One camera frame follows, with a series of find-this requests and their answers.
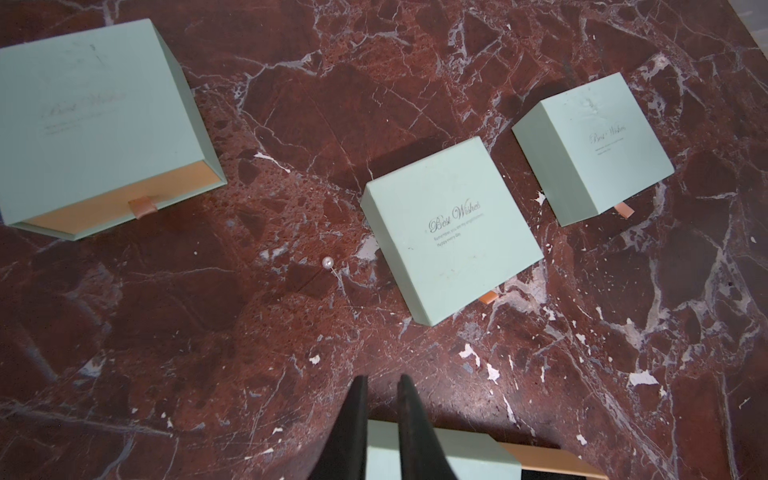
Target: drawer box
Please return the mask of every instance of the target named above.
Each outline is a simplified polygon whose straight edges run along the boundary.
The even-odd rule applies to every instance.
[[[562,226],[674,172],[620,73],[545,98],[512,131]]]
[[[479,137],[371,180],[360,204],[418,323],[439,323],[543,257]]]
[[[150,20],[0,49],[0,214],[76,240],[227,183]]]

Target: mint green gift box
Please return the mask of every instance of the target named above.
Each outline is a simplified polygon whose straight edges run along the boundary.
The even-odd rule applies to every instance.
[[[360,205],[413,319],[424,325],[543,257],[479,137],[371,180]]]
[[[545,98],[512,131],[562,226],[674,172],[621,73]]]
[[[458,480],[520,480],[522,464],[487,433],[434,429]],[[368,421],[366,480],[400,480],[396,423]]]
[[[76,240],[227,179],[150,20],[0,49],[0,214]]]

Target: box lid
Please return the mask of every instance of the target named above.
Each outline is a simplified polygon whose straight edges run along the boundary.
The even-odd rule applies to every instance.
[[[6,223],[205,160],[149,20],[3,48],[0,64]]]
[[[361,205],[419,323],[543,257],[479,137],[370,181]]]

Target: square box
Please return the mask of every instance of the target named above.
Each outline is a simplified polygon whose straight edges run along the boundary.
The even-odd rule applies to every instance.
[[[562,226],[674,172],[621,73],[545,98],[512,131]]]
[[[479,137],[371,180],[360,205],[418,323],[543,258]]]
[[[0,49],[0,214],[76,240],[227,183],[150,20]]]

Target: marble floor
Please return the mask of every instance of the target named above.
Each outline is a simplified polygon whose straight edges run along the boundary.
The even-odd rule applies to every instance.
[[[3,2],[0,46],[140,18],[230,183],[74,243],[0,226],[0,477],[303,479],[351,378],[392,420],[407,372],[437,426],[612,479],[765,478],[768,61],[727,0]],[[617,71],[676,172],[560,227],[510,127]],[[475,135],[545,260],[426,328],[359,197]]]

